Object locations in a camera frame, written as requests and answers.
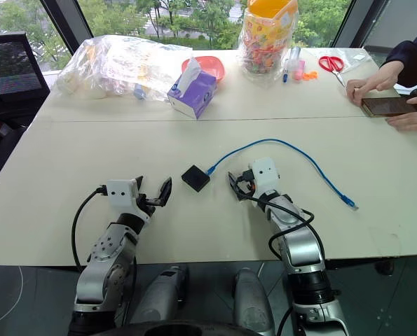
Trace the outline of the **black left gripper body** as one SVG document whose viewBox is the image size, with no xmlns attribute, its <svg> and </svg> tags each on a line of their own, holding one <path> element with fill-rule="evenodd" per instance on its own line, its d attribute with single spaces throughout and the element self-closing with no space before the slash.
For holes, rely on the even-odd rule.
<svg viewBox="0 0 417 336">
<path fill-rule="evenodd" d="M 156 207 L 161 206 L 161 200 L 157 198 L 148 199 L 145 194 L 140 193 L 137 198 L 137 206 L 145 214 L 151 216 L 155 212 Z"/>
</svg>

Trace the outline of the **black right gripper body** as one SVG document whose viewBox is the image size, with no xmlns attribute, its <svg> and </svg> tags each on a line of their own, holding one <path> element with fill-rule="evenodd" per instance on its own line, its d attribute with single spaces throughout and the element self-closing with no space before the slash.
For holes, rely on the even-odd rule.
<svg viewBox="0 0 417 336">
<path fill-rule="evenodd" d="M 252 169 L 244 171 L 236 178 L 236 197 L 239 202 L 250 200 L 257 203 L 258 198 L 254 195 L 256 189 L 255 177 Z"/>
</svg>

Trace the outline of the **person's right hand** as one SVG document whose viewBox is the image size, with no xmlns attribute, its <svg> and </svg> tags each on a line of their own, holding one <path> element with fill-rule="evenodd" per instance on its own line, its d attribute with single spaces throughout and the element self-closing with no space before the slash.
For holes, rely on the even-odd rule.
<svg viewBox="0 0 417 336">
<path fill-rule="evenodd" d="M 346 94 L 349 100 L 357 106 L 362 104 L 365 94 L 372 91 L 384 91 L 397 83 L 398 75 L 404 69 L 401 61 L 387 62 L 372 76 L 365 79 L 349 80 L 346 84 Z"/>
</svg>

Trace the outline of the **person's left hand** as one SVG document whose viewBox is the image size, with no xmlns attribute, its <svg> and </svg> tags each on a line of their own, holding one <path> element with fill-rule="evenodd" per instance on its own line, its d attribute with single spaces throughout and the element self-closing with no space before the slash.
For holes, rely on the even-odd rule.
<svg viewBox="0 0 417 336">
<path fill-rule="evenodd" d="M 407 104 L 417 104 L 417 97 L 410 98 Z M 417 112 L 405 113 L 398 116 L 386 118 L 387 124 L 400 132 L 417 132 Z"/>
</svg>

